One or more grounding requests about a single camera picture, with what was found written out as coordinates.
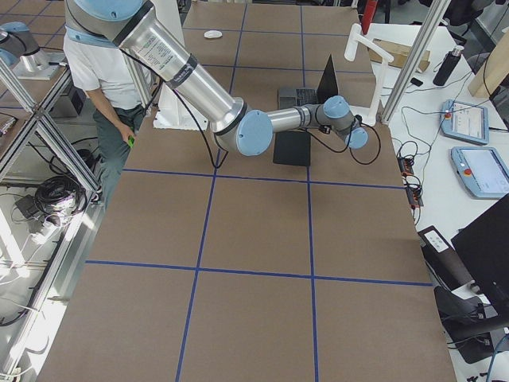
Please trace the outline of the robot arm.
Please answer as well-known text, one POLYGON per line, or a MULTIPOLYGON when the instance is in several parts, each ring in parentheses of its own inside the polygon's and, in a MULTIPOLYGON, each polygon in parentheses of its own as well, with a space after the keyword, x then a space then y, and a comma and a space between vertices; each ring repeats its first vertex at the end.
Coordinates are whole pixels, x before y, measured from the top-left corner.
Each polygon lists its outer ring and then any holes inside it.
POLYGON ((321 126, 351 149, 367 144, 368 133, 340 95, 270 112, 231 96, 158 20, 150 1, 67 1, 65 20, 72 40, 117 47, 160 76, 206 118, 222 150, 255 156, 268 149, 276 133, 321 126))

